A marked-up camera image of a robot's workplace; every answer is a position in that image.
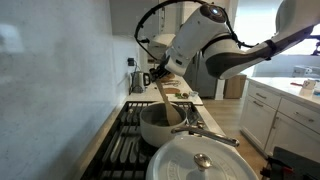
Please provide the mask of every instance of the wooden spoon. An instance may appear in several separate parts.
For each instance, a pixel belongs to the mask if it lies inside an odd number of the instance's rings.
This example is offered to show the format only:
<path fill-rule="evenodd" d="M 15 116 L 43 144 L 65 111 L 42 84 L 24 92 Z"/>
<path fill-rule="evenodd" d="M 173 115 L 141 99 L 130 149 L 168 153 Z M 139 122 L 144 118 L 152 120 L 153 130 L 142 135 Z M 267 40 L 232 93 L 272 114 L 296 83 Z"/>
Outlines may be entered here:
<path fill-rule="evenodd" d="M 181 123 L 182 119 L 178 111 L 171 105 L 166 94 L 164 93 L 161 81 L 156 80 L 156 84 L 164 101 L 164 105 L 166 107 L 167 120 L 170 126 Z"/>

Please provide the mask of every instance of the gas stove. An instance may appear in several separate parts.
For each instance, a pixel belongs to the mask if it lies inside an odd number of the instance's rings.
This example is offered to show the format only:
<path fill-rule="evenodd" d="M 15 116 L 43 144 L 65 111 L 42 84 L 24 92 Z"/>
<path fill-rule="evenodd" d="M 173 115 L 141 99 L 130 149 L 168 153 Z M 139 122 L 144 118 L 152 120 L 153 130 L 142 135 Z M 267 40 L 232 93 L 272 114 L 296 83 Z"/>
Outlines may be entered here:
<path fill-rule="evenodd" d="M 139 117 L 141 110 L 152 103 L 125 103 L 81 179 L 145 179 L 149 161 L 158 148 L 141 137 Z M 187 112 L 189 124 L 204 123 L 192 102 L 175 104 Z"/>

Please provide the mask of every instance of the pot lid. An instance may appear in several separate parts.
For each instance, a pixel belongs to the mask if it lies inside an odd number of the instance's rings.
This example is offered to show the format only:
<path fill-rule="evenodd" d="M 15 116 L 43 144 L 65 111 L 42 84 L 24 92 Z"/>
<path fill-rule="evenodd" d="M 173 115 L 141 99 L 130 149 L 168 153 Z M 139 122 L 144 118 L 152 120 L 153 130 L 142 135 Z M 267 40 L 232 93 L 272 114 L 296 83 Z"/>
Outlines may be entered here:
<path fill-rule="evenodd" d="M 205 137 L 176 136 L 152 157 L 147 179 L 258 179 L 226 145 Z"/>

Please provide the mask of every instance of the pot handle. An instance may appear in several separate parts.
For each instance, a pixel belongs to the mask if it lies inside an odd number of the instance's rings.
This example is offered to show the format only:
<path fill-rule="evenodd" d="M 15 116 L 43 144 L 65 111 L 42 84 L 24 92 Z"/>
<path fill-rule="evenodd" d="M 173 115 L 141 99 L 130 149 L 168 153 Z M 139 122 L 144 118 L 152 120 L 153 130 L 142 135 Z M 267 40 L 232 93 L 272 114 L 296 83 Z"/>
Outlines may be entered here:
<path fill-rule="evenodd" d="M 211 131 L 206 131 L 206 130 L 203 130 L 203 129 L 191 127 L 189 125 L 173 128 L 171 130 L 171 133 L 177 133 L 177 132 L 182 132 L 182 131 L 189 131 L 189 132 L 192 132 L 192 133 L 197 133 L 197 134 L 200 134 L 202 136 L 206 136 L 208 138 L 217 140 L 219 142 L 228 144 L 228 145 L 233 146 L 233 147 L 238 147 L 240 145 L 240 142 L 237 139 L 229 138 L 229 137 L 227 137 L 225 135 L 217 134 L 217 133 L 214 133 L 214 132 L 211 132 Z"/>
<path fill-rule="evenodd" d="M 151 83 L 150 74 L 149 73 L 143 73 L 143 84 L 145 86 L 148 86 L 148 85 L 150 85 L 150 83 Z"/>

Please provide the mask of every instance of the wooden floor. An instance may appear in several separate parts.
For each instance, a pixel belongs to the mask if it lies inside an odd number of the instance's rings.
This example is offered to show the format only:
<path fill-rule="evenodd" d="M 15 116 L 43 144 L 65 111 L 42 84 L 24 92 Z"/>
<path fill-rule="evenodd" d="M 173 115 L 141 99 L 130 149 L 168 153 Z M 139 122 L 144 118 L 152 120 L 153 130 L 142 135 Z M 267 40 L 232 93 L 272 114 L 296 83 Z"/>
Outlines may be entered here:
<path fill-rule="evenodd" d="M 219 124 L 224 133 L 240 141 L 237 147 L 240 155 L 248 162 L 261 179 L 260 170 L 266 165 L 264 157 L 241 134 L 239 120 L 244 104 L 242 99 L 225 99 L 222 101 L 202 99 L 204 106 Z"/>

